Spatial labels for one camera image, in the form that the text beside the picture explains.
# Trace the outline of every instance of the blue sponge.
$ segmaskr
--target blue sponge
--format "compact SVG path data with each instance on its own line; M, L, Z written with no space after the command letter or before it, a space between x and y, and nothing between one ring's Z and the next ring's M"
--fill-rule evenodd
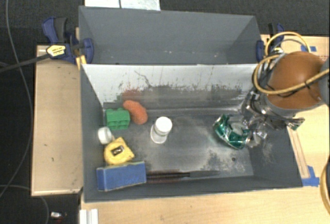
M146 183L145 163L125 163L117 166L97 168L96 176L99 191L110 191L143 184Z

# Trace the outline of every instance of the gray bin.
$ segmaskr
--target gray bin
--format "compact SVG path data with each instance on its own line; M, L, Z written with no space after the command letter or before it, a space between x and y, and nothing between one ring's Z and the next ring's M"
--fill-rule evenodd
M99 63L83 65L81 71L86 202L302 186L285 128L268 131L264 148L243 150L231 149L212 130L221 114L238 114L252 87L260 38L254 17L81 7L79 28L81 39L93 39L94 62ZM219 174L98 191L96 168L105 164L97 130L104 125L104 109L120 107L126 99L146 107L148 122L131 123L114 134L125 139L148 171ZM163 145L149 137L159 116L173 121Z

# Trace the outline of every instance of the black floor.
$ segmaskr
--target black floor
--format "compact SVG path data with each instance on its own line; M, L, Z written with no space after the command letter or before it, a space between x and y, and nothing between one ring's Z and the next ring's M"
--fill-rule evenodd
M78 25L77 7L84 0L10 0L9 20L20 60L35 55L37 43L45 42L41 22L53 15L67 17L68 29ZM163 10L186 10L256 16L261 33L269 22L303 35L329 35L329 0L160 0ZM5 0L0 0L0 62L15 63L7 35ZM30 92L34 68L24 67ZM24 153L30 130L29 107L19 71L0 74L0 185L6 184ZM31 152L13 184L30 186ZM78 195L46 197L50 211L67 216L62 223L76 223ZM46 211L40 199L10 188L0 198L0 223L44 223Z

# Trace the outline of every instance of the yellow label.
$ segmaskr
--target yellow label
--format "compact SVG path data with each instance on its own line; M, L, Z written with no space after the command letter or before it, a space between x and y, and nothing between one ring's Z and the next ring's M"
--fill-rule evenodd
M65 54L65 46L64 45L52 45L47 48L47 53L53 57Z

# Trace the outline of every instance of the green toy block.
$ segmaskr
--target green toy block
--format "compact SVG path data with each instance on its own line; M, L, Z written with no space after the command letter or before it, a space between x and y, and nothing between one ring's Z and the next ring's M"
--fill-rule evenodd
M123 108L109 108L105 111L107 126L112 131L125 130L130 122L129 112Z

